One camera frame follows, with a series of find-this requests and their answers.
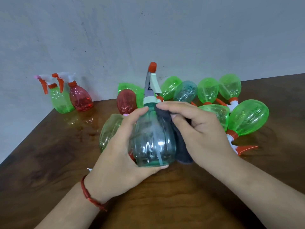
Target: plastic bottle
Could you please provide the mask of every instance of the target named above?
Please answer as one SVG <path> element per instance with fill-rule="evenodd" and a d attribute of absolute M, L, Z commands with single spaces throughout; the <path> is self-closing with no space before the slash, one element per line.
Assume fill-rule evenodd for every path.
<path fill-rule="evenodd" d="M 204 78 L 198 84 L 198 98 L 204 104 L 212 104 L 217 98 L 219 85 L 212 77 Z"/>
<path fill-rule="evenodd" d="M 59 83 L 60 92 L 63 92 L 64 82 L 68 82 L 70 87 L 70 100 L 77 111 L 83 112 L 93 107 L 93 102 L 89 93 L 78 86 L 74 80 L 75 73 L 71 72 L 59 72 L 52 74 L 52 77 L 56 77 Z"/>
<path fill-rule="evenodd" d="M 120 91 L 124 90 L 124 89 L 130 89 L 132 90 L 136 95 L 138 94 L 138 92 L 140 91 L 143 91 L 144 93 L 144 89 L 143 88 L 140 88 L 139 86 L 135 85 L 135 84 L 132 84 L 132 83 L 119 83 L 119 86 L 117 88 L 117 91 L 119 94 Z"/>
<path fill-rule="evenodd" d="M 224 106 L 230 108 L 230 112 L 236 108 L 238 105 L 238 96 L 242 90 L 242 83 L 240 79 L 235 74 L 226 74 L 219 79 L 219 92 L 220 94 L 227 100 L 229 100 L 230 104 L 225 104 L 220 99 L 216 99 L 216 101 Z"/>
<path fill-rule="evenodd" d="M 156 79 L 157 64 L 151 62 L 145 81 L 144 106 L 149 110 L 135 124 L 130 146 L 140 167 L 163 166 L 172 163 L 176 155 L 176 141 L 171 124 L 156 114 L 155 93 L 161 93 Z"/>
<path fill-rule="evenodd" d="M 227 138 L 231 143 L 242 135 L 250 134 L 262 127 L 269 116 L 268 107 L 258 100 L 245 100 L 230 114 Z M 240 155 L 242 152 L 258 146 L 234 146 L 233 150 Z"/>
<path fill-rule="evenodd" d="M 208 104 L 199 106 L 198 108 L 204 111 L 213 112 L 224 130 L 227 131 L 230 114 L 230 109 L 228 107 L 219 104 Z"/>
<path fill-rule="evenodd" d="M 48 88 L 50 89 L 51 102 L 56 111 L 64 114 L 75 109 L 70 101 L 68 92 L 61 93 L 51 75 L 36 75 L 34 78 L 38 79 L 42 84 L 44 94 L 48 94 Z"/>
<path fill-rule="evenodd" d="M 178 78 L 177 76 L 171 76 L 168 77 L 164 83 L 161 85 L 161 91 L 162 93 L 160 96 L 164 98 L 164 100 L 169 100 L 173 98 L 176 88 L 179 84 L 182 83 L 182 80 Z"/>
<path fill-rule="evenodd" d="M 183 81 L 176 88 L 173 100 L 191 103 L 197 96 L 197 85 L 192 81 Z"/>
<path fill-rule="evenodd" d="M 99 147 L 101 152 L 103 152 L 109 140 L 116 134 L 116 131 L 120 127 L 124 117 L 125 116 L 121 114 L 112 114 L 105 122 L 101 130 L 101 135 L 99 136 Z"/>
<path fill-rule="evenodd" d="M 144 107 L 144 89 L 140 89 L 136 94 L 136 100 L 137 100 L 137 107 L 143 108 Z"/>
<path fill-rule="evenodd" d="M 137 109 L 137 100 L 135 93 L 130 89 L 120 91 L 116 98 L 117 108 L 122 115 L 129 115 Z"/>

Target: fingernail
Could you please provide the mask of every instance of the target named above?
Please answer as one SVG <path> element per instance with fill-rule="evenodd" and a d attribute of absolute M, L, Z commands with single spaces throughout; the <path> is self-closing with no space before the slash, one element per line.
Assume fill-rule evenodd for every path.
<path fill-rule="evenodd" d="M 161 169 L 166 169 L 169 165 L 161 166 Z"/>

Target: white wall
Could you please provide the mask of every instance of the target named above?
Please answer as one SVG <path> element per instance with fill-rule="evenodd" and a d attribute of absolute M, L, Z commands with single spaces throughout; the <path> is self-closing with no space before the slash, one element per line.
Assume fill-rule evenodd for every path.
<path fill-rule="evenodd" d="M 305 0 L 1 0 L 0 162 L 52 109 L 33 75 L 78 73 L 94 100 L 119 82 L 305 72 Z"/>

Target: right hand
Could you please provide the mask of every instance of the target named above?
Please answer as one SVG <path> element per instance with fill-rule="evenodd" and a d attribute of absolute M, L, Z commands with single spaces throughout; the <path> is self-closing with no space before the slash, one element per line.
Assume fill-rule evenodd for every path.
<path fill-rule="evenodd" d="M 209 169 L 229 162 L 228 159 L 238 159 L 214 113 L 178 101 L 161 102 L 157 107 L 173 113 L 173 122 L 179 129 L 189 154 L 201 167 Z M 191 119 L 192 125 L 185 118 Z"/>

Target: hand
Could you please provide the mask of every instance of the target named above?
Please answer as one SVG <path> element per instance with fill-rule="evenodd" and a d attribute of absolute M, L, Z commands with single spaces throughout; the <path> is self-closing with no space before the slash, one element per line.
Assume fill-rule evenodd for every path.
<path fill-rule="evenodd" d="M 189 154 L 201 167 L 208 169 L 217 162 L 238 158 L 214 113 L 178 101 L 161 102 L 157 107 L 176 113 L 172 115 L 173 122 L 181 132 Z M 185 118 L 191 119 L 192 125 Z"/>
<path fill-rule="evenodd" d="M 147 177 L 168 167 L 168 165 L 152 168 L 138 167 L 128 155 L 129 138 L 133 126 L 147 111 L 148 107 L 136 109 L 122 121 L 92 171 L 85 178 L 84 183 L 89 193 L 101 203 L 127 192 Z"/>

